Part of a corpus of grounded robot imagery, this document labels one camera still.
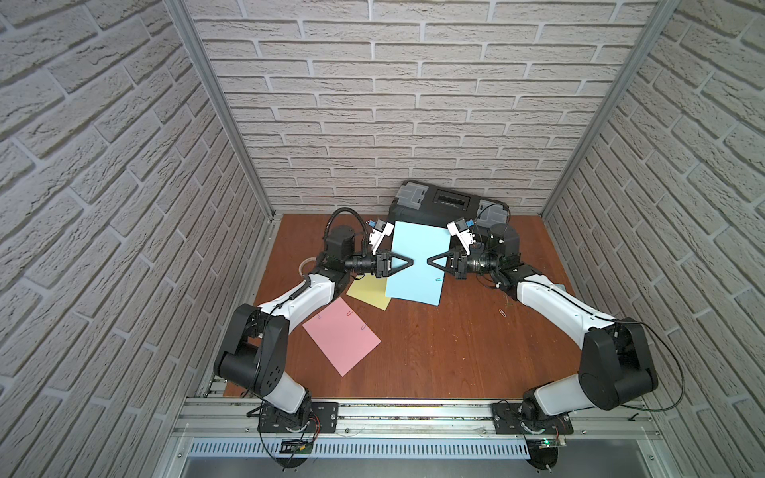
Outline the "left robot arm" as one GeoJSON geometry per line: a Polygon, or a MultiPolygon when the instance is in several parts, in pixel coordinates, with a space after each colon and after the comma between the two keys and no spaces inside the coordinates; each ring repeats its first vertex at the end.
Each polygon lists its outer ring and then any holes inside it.
{"type": "Polygon", "coordinates": [[[412,266],[412,259],[380,249],[393,232],[392,223],[379,219],[360,233],[348,226],[326,233],[324,249],[302,283],[270,302],[235,309],[213,372],[302,425],[310,415],[311,396],[285,372],[289,336],[315,311],[338,299],[354,275],[380,279],[412,266]],[[357,251],[359,235],[362,248],[357,251]]]}

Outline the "light blue paper sheet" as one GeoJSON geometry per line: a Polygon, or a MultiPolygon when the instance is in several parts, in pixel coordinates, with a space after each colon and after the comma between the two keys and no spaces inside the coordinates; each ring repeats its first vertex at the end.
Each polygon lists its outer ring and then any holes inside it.
{"type": "Polygon", "coordinates": [[[388,277],[386,295],[392,299],[407,300],[438,306],[441,299],[444,274],[428,266],[428,258],[449,250],[451,236],[446,228],[398,221],[392,235],[392,252],[414,260],[412,267],[388,277]],[[435,282],[437,277],[443,282],[435,282]]]}

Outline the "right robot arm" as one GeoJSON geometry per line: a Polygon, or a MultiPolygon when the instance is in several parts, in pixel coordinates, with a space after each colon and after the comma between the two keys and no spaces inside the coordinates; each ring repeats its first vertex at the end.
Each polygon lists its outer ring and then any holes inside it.
{"type": "Polygon", "coordinates": [[[471,231],[472,225],[462,218],[448,223],[459,245],[428,258],[428,265],[459,280],[489,275],[495,289],[541,314],[581,350],[579,370],[525,392],[518,415],[541,420],[592,407],[611,410],[657,388],[642,324],[587,305],[524,263],[519,238],[509,226],[496,224],[481,235],[471,231]]]}

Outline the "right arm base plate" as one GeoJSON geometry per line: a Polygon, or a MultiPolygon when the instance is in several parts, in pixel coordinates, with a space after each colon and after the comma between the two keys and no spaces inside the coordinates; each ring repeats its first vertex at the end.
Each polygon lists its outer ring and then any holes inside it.
{"type": "Polygon", "coordinates": [[[573,424],[568,414],[547,416],[531,402],[499,400],[491,404],[491,413],[497,434],[571,435],[573,424]]]}

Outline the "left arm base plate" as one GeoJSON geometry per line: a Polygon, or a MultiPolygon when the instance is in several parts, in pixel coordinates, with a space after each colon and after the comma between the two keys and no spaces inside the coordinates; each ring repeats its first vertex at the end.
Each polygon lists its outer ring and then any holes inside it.
{"type": "Polygon", "coordinates": [[[301,406],[295,413],[276,408],[268,402],[262,404],[258,415],[260,433],[335,433],[340,404],[338,402],[312,402],[301,406]]]}

